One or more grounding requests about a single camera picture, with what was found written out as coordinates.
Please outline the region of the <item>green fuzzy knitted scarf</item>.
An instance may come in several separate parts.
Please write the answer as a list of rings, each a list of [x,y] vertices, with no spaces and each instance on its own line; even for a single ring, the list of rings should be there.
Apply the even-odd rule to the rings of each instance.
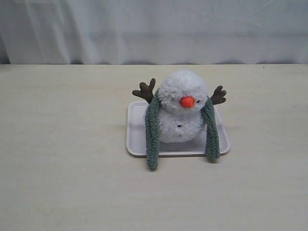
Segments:
[[[151,103],[145,111],[145,138],[146,138],[146,163],[150,170],[158,167],[160,152],[160,131],[158,112],[161,108],[161,101],[156,92]],[[210,97],[206,97],[205,105],[201,108],[201,121],[206,125],[206,141],[204,154],[211,160],[220,158],[218,129],[215,118],[214,105]]]

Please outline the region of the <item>white plastic tray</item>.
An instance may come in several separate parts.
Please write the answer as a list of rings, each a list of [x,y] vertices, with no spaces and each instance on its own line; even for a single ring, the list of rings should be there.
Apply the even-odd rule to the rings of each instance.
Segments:
[[[146,101],[134,101],[128,106],[127,112],[127,134],[126,148],[134,157],[146,157],[146,135],[144,115],[148,106]],[[219,137],[219,150],[221,155],[225,155],[231,144],[226,129],[222,123],[218,106],[215,105],[216,125]],[[160,143],[159,156],[163,157],[195,157],[205,156],[206,131],[202,131],[199,136],[184,143]]]

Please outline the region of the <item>white plush snowman toy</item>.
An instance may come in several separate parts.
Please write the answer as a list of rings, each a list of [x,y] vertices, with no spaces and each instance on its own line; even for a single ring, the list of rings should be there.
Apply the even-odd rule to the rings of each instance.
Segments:
[[[192,70],[170,73],[158,89],[155,78],[140,82],[132,95],[148,104],[145,123],[148,134],[158,134],[160,142],[183,143],[195,139],[203,130],[218,140],[214,106],[226,101],[227,92],[218,85],[208,94],[205,81]]]

